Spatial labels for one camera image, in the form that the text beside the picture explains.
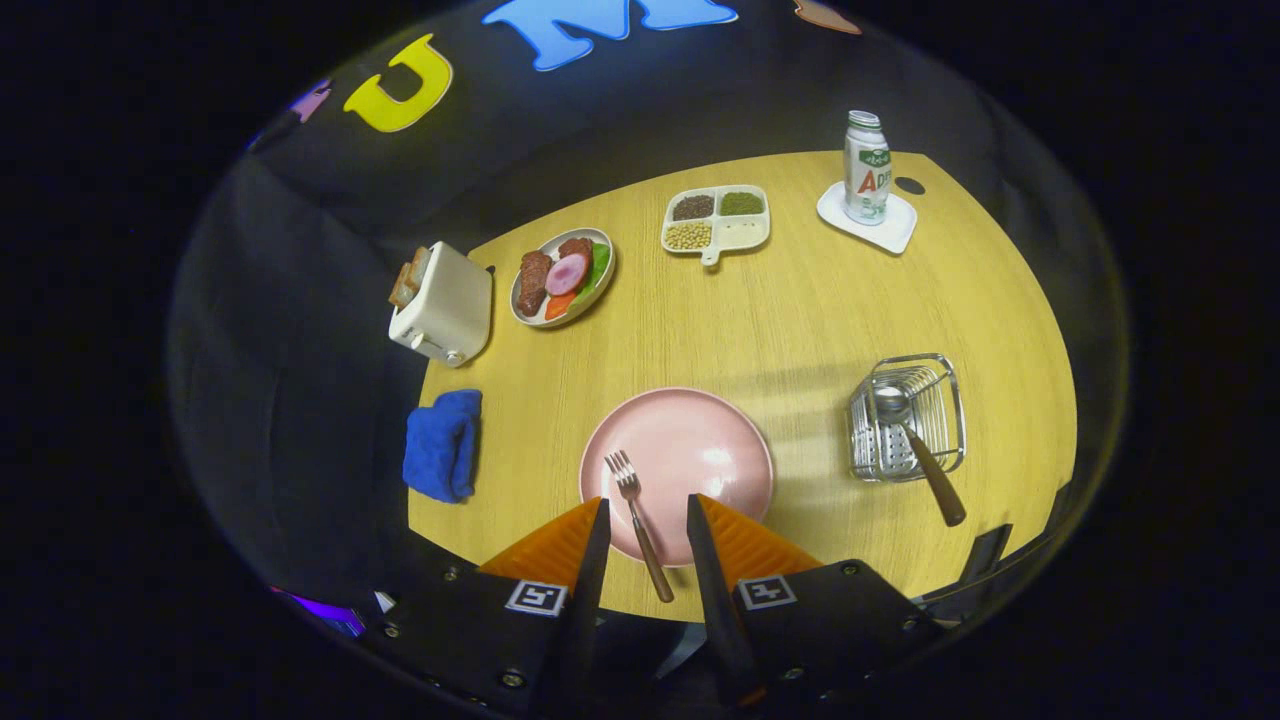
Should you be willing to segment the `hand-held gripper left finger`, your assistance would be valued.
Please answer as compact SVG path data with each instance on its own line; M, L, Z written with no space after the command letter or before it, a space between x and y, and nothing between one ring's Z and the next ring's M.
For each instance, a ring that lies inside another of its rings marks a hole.
M365 648L481 717L576 719L609 550L611 506L581 503L477 568L426 575L370 625Z

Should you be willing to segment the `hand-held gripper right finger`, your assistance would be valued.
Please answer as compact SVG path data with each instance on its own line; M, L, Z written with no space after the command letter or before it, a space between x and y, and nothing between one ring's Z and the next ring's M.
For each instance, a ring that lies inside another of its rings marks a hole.
M946 637L868 564L819 562L704 495L686 534L719 698L744 712L849 708Z

